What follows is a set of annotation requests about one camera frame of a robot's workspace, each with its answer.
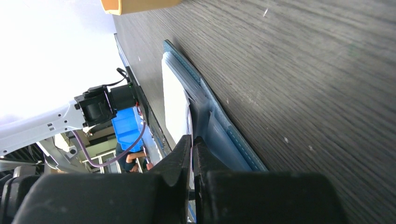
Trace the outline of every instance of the robotic arm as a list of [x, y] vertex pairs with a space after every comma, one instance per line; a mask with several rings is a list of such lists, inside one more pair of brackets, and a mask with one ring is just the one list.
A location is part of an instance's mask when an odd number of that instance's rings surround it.
[[132, 83], [112, 88], [111, 92], [107, 85], [92, 87], [50, 112], [0, 126], [0, 156], [37, 142], [43, 152], [53, 160], [66, 158], [73, 165], [73, 156], [66, 152], [56, 152], [56, 147], [45, 139], [66, 131], [105, 123], [116, 117], [118, 110], [135, 106], [136, 101], [136, 91]]

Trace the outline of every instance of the table surface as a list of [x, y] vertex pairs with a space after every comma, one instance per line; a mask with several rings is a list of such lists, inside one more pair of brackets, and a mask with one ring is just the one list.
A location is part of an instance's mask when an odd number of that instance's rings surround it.
[[388, 0], [185, 0], [114, 21], [164, 129], [169, 39], [270, 170], [323, 173], [352, 223], [391, 223], [395, 11]]

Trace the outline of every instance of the person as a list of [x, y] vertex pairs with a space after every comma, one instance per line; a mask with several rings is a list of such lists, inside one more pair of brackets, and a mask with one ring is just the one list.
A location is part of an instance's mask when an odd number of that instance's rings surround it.
[[[121, 145], [117, 143], [117, 146], [115, 147], [115, 155], [118, 156], [123, 152], [124, 150], [122, 150]], [[120, 165], [120, 168], [125, 170], [127, 173], [139, 172], [139, 166], [136, 159], [144, 156], [146, 155], [143, 150], [136, 153], [128, 152], [126, 155], [119, 158], [117, 162]]]

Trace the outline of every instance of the blue container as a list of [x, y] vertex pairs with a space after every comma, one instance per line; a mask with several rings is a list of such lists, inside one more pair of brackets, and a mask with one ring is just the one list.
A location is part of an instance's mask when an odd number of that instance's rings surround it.
[[[117, 142], [121, 145], [122, 150], [126, 150], [131, 146], [140, 135], [136, 118], [132, 108], [127, 108], [117, 112], [117, 117], [112, 119], [113, 128]], [[143, 145], [140, 140], [131, 152], [139, 152], [140, 147]]]

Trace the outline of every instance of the metal frame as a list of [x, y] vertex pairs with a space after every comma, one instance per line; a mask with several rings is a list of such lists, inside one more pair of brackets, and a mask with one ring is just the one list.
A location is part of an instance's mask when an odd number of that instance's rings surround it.
[[[103, 156], [106, 156], [106, 155], [109, 155], [109, 154], [113, 154], [113, 156], [116, 157], [115, 150], [112, 150], [112, 151], [108, 151], [108, 152], [99, 154], [99, 155], [97, 155], [97, 156], [95, 156], [95, 157], [92, 157], [91, 160], [98, 159], [98, 160], [99, 160], [99, 164], [102, 164], [102, 163], [103, 163], [102, 157], [103, 157]], [[100, 170], [100, 173], [101, 173], [101, 174], [104, 174], [104, 173], [105, 173], [105, 168], [104, 168], [104, 167], [91, 169], [91, 167], [89, 166], [88, 160], [84, 160], [84, 161], [83, 161], [83, 164], [84, 164], [85, 168], [86, 168], [90, 173], [96, 172], [96, 171], [98, 171], [98, 170]], [[118, 171], [118, 173], [120, 174], [120, 173], [121, 173], [121, 167], [120, 167], [120, 165], [119, 165], [118, 162], [116, 162], [116, 164], [117, 164], [117, 171]]]

